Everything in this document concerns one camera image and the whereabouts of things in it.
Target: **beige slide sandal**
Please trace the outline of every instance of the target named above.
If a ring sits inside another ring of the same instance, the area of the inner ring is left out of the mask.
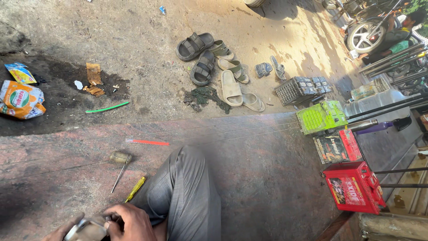
[[[221,73],[221,89],[224,102],[230,106],[242,105],[241,87],[235,81],[232,71],[225,70]]]
[[[241,63],[238,60],[232,60],[232,61],[226,61],[223,59],[219,59],[217,61],[217,65],[222,70],[230,70],[233,73],[233,76],[235,76],[235,79],[241,83],[248,83],[250,79],[246,74],[244,74],[244,69],[242,69]]]
[[[265,105],[262,100],[253,93],[242,92],[242,100],[242,105],[248,107],[252,111],[263,112],[265,110]]]

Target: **black sandal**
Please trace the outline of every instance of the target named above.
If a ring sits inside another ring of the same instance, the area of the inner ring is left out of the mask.
[[[190,72],[190,79],[193,83],[204,86],[210,82],[211,73],[214,70],[215,56],[210,50],[205,50],[199,57],[198,62],[193,66]]]
[[[193,33],[192,36],[181,41],[175,50],[182,61],[190,61],[213,44],[214,37],[210,33],[200,35]]]

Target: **screwdriver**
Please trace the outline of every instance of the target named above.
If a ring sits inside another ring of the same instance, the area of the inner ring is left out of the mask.
[[[113,193],[114,188],[116,187],[117,182],[119,181],[119,178],[120,178],[120,176],[122,175],[123,169],[125,168],[125,166],[126,166],[126,164],[128,163],[128,161],[131,161],[131,158],[132,158],[132,156],[131,156],[131,155],[129,155],[129,154],[125,154],[125,153],[122,153],[122,152],[120,152],[120,151],[113,151],[113,152],[110,154],[110,160],[111,160],[111,161],[115,161],[115,162],[117,162],[117,163],[125,163],[125,164],[123,165],[123,167],[122,167],[122,170],[121,170],[121,171],[120,171],[120,173],[119,173],[119,176],[118,176],[118,177],[117,177],[117,179],[116,179],[116,182],[115,182],[115,184],[114,184],[114,186],[113,186],[113,189],[111,190],[111,193]]]

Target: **person's hand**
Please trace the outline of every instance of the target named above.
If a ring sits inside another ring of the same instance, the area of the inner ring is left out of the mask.
[[[111,241],[156,241],[149,216],[143,209],[127,202],[107,209],[104,214],[121,216],[125,223],[124,232],[116,222],[104,224]]]
[[[395,25],[395,14],[391,14],[388,18],[388,24],[391,26]]]
[[[70,229],[78,224],[80,220],[85,216],[84,213],[79,213],[78,215],[75,215],[72,217],[66,224],[60,226],[52,233],[46,235],[42,241],[63,241],[64,237],[67,235],[67,233],[70,231]]]

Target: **purple bottle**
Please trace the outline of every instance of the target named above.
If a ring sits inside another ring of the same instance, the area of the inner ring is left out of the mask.
[[[355,132],[358,135],[361,134],[366,134],[366,133],[370,133],[370,132],[375,132],[375,131],[380,131],[380,130],[386,130],[388,128],[390,128],[391,126],[393,126],[394,123],[392,121],[386,121],[386,122],[380,122],[378,125],[369,127],[365,130],[359,130],[357,132]]]

